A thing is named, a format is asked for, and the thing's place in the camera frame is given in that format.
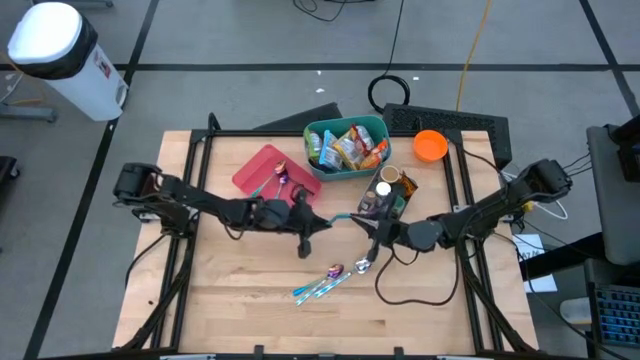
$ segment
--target wooden table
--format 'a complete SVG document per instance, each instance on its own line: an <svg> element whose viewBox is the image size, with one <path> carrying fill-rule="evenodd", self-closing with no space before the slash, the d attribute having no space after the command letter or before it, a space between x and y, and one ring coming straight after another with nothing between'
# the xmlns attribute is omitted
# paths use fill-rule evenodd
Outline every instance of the wooden table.
<svg viewBox="0 0 640 360"><path fill-rule="evenodd" d="M158 157L158 165L165 173L182 175L189 136L188 131L165 133ZM466 150L493 158L485 132L463 132L463 139ZM390 160L420 187L402 217L405 222L450 211L442 162L418 161L412 153L412 140L392 138ZM267 143L298 164L306 163L301 138L215 137L206 190L226 198L246 197L233 185L231 177ZM197 179L201 152L200 149L193 179ZM455 159L452 156L458 194L462 194ZM467 162L476 199L498 189L497 174L492 168L469 156ZM314 211L325 218L354 211L369 180L323 183ZM159 224L142 225L136 251L157 238L159 230ZM511 236L506 225L500 225L497 231ZM114 346L129 340L157 303L168 243L144 257L131 273ZM296 307L292 289L326 273L331 264L350 267L366 253L371 241L354 223L339 221L333 229L311 238L313 252L307 259L298 259L297 243L295 236L264 233L245 233L240 241L234 241L216 218L203 216L179 351L252 353L255 345L262 344L267 353L288 354L390 354L395 346L404 347L406 354L474 353L462 280L446 306L385 305L373 290L374 277L389 256L383 248L367 274L352 276L323 298ZM485 251L498 307L523 339L537 347L513 245L494 236L487 240ZM408 249L398 249L403 259L410 259L412 254ZM451 291L454 272L453 249L437 248L422 254L410 267L393 262L380 288L392 300L437 301ZM479 301L478 304L485 347L491 349L486 313ZM172 307L167 313L169 325L165 325L163 345L169 343L173 316Z"/></svg>

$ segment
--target food package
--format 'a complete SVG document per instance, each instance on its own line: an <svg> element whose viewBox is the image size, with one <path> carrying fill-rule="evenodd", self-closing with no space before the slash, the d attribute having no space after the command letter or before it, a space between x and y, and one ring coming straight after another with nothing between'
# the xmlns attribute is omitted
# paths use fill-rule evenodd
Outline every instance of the food package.
<svg viewBox="0 0 640 360"><path fill-rule="evenodd" d="M386 156L387 149L389 149L389 142L387 139L382 140L378 146L373 148L369 155L360 164L360 169L375 169L380 165L384 157Z"/></svg>
<svg viewBox="0 0 640 360"><path fill-rule="evenodd" d="M369 131L362 125L351 125L351 138L356 143L358 151L363 153L364 156L369 155L376 146L373 138L369 135Z"/></svg>
<svg viewBox="0 0 640 360"><path fill-rule="evenodd" d="M332 146L338 139L329 131L324 131L324 141L320 150L318 163L330 170L338 171L342 169L342 157Z"/></svg>
<svg viewBox="0 0 640 360"><path fill-rule="evenodd" d="M342 161L344 161L349 169L359 170L360 163L364 160L364 154L356 148L356 143L351 139L350 132L351 131L341 136L340 139L333 144L333 148L340 153Z"/></svg>
<svg viewBox="0 0 640 360"><path fill-rule="evenodd" d="M320 135L315 131L305 129L303 136L307 157L313 164L317 164L318 158L320 157L320 151L322 150L322 140L320 140Z"/></svg>
<svg viewBox="0 0 640 360"><path fill-rule="evenodd" d="M413 181L410 177L408 177L404 171L400 174L399 183L402 184L402 186L404 186L404 189L405 189L404 199L406 201L409 201L409 199L411 198L411 195L413 195L413 193L416 192L416 190L418 190L418 184L416 184L415 181Z"/></svg>

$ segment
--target computer keyboard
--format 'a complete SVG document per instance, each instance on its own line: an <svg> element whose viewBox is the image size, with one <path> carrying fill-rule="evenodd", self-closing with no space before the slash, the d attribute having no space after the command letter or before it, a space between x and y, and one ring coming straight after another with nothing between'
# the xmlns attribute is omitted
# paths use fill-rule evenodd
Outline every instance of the computer keyboard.
<svg viewBox="0 0 640 360"><path fill-rule="evenodd" d="M383 120L391 130L484 130L498 168L511 162L511 139L507 118L418 106L387 104Z"/></svg>
<svg viewBox="0 0 640 360"><path fill-rule="evenodd" d="M590 295L600 342L640 348L640 288L595 284Z"/></svg>

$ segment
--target concrete floor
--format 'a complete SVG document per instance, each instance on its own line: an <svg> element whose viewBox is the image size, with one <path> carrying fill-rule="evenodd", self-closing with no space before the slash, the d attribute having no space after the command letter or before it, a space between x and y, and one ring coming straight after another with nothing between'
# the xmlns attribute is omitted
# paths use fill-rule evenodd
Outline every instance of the concrete floor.
<svg viewBox="0 0 640 360"><path fill-rule="evenodd" d="M150 4L116 0L114 8L78 5L97 29L111 60L127 68ZM591 0L620 64L640 63L634 0ZM140 64L319 63L309 71L136 71L124 115L95 195L40 356L109 350L139 224L114 209L111 189L124 162L154 162L166 130L202 128L210 111L224 128L253 128L331 101L345 116L371 114L366 87L380 71L327 71L332 63L386 63L400 1L347 5L333 23L298 12L289 0L160 0ZM338 5L319 1L323 16ZM406 0L394 63L463 63L482 16L474 0ZM0 5L6 44L28 1ZM607 64L587 17L574 0L495 0L474 63ZM315 70L323 70L319 75ZM457 71L392 71L410 81L412 104L454 109ZM0 89L11 83L0 72ZM624 73L640 92L640 74ZM105 130L46 87L59 121L0 121L0 154L19 159L23 176L0 213L0 357L22 358L56 269ZM25 81L12 99L30 97ZM381 83L379 103L399 102ZM585 129L631 118L612 71L471 71L462 110L509 118L513 164L543 157L563 164L587 152ZM562 200L570 219L534 212L529 221L567 241L599 230L590 173ZM543 236L543 241L557 245ZM559 273L557 306L583 296L581 269ZM553 354L586 355L584 341L531 299L540 346Z"/></svg>

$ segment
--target orange bowl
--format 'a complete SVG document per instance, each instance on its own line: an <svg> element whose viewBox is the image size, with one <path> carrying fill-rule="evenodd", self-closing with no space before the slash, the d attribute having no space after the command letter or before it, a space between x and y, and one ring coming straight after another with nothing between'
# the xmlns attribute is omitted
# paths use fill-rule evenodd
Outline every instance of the orange bowl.
<svg viewBox="0 0 640 360"><path fill-rule="evenodd" d="M437 131L423 130L413 138L413 152L424 162L442 159L449 151L447 139Z"/></svg>

